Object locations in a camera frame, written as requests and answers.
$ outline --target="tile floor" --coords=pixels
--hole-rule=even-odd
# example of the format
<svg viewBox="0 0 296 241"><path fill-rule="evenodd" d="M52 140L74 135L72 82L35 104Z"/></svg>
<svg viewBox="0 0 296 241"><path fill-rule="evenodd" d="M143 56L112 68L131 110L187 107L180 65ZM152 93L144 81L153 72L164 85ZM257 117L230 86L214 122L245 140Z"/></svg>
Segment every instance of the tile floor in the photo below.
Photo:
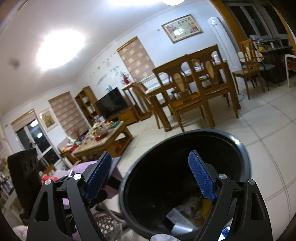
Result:
<svg viewBox="0 0 296 241"><path fill-rule="evenodd" d="M269 212L274 240L284 231L296 212L296 84L288 88L270 84L270 91L249 87L248 100L244 84L239 84L245 95L239 111L239 119L222 97L210 102L216 129L229 132L245 145L251 162L252 178L255 179ZM145 151L168 137L181 133L181 129L169 110L165 113L172 131L158 129L155 118L130 125L135 139L123 153L119 169L123 175ZM182 116L185 131L208 127L199 110ZM107 203L118 210L117 198ZM130 230L124 241L140 241L143 237Z"/></svg>

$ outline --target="white wall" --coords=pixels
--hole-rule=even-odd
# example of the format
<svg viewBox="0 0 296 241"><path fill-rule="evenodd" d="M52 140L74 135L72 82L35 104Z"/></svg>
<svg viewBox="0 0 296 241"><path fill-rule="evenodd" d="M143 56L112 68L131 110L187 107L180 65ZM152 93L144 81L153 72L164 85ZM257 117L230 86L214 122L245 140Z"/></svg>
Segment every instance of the white wall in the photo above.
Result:
<svg viewBox="0 0 296 241"><path fill-rule="evenodd" d="M73 83L60 86L42 94L39 97L29 100L2 117L4 132L14 153L22 151L22 148L12 129L11 123L31 109L34 109L38 115L38 113L50 107L48 100L68 91L70 91L71 95L74 97L80 90ZM57 148L57 145L67 137L60 123L58 123L57 127L53 128L46 134L55 148Z"/></svg>
<svg viewBox="0 0 296 241"><path fill-rule="evenodd" d="M173 44L161 25L188 14L193 15L203 30L203 33ZM128 73L128 70L116 49L135 36L139 38L155 66L162 65L184 54L192 53L214 44L219 45L214 32L207 23L210 17L219 17L222 23L224 23L223 18L209 0L196 0L188 4L178 5L143 23L139 23L138 27L128 31L123 37L116 39L111 46L100 53L84 69L77 80L77 86L79 89L90 86L98 99L107 93L106 89L108 85L111 85L112 88L118 87L121 89L121 77L119 74L116 75L112 69L118 67L117 70L119 72L124 71L126 73ZM222 56L225 57L222 48L220 47L219 49ZM111 62L110 67L107 67L107 61ZM104 80L98 85L99 80L105 75Z"/></svg>

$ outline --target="wooden coffee table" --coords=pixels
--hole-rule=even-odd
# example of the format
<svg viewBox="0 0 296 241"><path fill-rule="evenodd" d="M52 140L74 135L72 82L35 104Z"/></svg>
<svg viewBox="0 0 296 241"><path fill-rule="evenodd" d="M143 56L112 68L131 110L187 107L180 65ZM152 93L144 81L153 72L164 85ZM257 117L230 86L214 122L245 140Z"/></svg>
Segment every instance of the wooden coffee table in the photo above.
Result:
<svg viewBox="0 0 296 241"><path fill-rule="evenodd" d="M123 133L125 137L116 140L121 133ZM80 160L82 160L83 156L88 156L100 151L108 151L112 157L118 157L121 156L122 152L132 140L133 136L124 122L121 121L117 127L108 131L108 135L105 138L100 141L88 141L80 145L72 154Z"/></svg>

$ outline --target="framed floral painting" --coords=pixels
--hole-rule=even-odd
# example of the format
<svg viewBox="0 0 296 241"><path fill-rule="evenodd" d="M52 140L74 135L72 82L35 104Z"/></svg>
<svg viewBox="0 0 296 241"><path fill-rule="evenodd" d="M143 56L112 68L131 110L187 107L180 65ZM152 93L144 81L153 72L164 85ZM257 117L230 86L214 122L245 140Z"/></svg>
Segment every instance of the framed floral painting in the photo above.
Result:
<svg viewBox="0 0 296 241"><path fill-rule="evenodd" d="M202 33L200 26L191 14L170 21L162 27L173 43Z"/></svg>
<svg viewBox="0 0 296 241"><path fill-rule="evenodd" d="M46 110L40 112L39 118L46 132L49 132L58 125L57 120L55 119L55 115L52 112L51 108L47 108Z"/></svg>

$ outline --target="television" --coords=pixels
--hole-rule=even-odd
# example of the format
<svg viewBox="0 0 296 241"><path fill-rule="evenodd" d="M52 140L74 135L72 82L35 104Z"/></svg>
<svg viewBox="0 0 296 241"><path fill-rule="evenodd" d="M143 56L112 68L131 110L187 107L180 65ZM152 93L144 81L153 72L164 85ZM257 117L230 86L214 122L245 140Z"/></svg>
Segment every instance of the television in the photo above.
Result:
<svg viewBox="0 0 296 241"><path fill-rule="evenodd" d="M96 106L106 120L128 108L128 104L117 87L98 100Z"/></svg>

